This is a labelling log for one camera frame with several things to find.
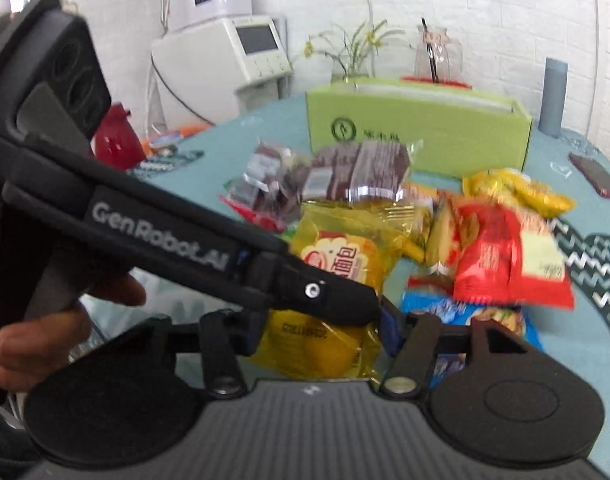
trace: black straw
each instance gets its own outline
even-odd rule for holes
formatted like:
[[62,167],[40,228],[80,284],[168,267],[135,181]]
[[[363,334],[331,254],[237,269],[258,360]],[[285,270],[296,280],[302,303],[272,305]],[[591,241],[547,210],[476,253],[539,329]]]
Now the black straw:
[[[425,19],[423,18],[423,28],[425,32],[427,32],[427,23],[425,23]],[[440,83],[438,81],[438,72],[436,71],[436,59],[434,57],[434,47],[432,47],[431,43],[427,43],[427,54],[429,56],[429,68],[432,70],[432,81],[434,84]]]

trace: gray ribbed surface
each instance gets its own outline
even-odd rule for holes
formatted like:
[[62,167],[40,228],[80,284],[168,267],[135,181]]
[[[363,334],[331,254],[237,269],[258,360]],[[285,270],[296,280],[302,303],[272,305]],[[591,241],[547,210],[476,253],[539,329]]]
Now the gray ribbed surface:
[[214,403],[175,449],[114,472],[43,464],[27,477],[72,480],[597,480],[578,461],[540,472],[479,465],[444,444],[412,404],[367,383],[261,381],[254,394]]

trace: black circular logo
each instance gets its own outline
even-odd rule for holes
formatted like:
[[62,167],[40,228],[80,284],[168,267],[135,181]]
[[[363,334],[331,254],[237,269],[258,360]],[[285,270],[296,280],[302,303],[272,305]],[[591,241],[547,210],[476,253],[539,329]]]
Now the black circular logo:
[[332,123],[332,135],[338,142],[354,140],[356,138],[356,125],[347,117],[339,117]]

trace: round black disc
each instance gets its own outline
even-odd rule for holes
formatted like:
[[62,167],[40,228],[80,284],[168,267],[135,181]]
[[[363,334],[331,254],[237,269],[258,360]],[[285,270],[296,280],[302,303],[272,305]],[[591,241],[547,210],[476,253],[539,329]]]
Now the round black disc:
[[195,392],[131,356],[85,359],[32,390],[30,437],[50,460],[77,469],[144,462],[179,442],[198,415]]
[[508,467],[587,457],[604,422],[596,391],[554,360],[493,354],[445,379],[432,418],[457,449]]

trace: human hand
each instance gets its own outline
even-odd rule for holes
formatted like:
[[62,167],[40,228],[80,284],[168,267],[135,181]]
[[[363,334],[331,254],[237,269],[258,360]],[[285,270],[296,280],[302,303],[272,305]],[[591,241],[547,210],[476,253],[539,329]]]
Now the human hand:
[[[131,276],[100,283],[90,294],[127,306],[145,303],[144,288]],[[9,392],[28,392],[68,364],[69,352],[90,337],[92,324],[83,306],[41,319],[0,329],[0,387]]]

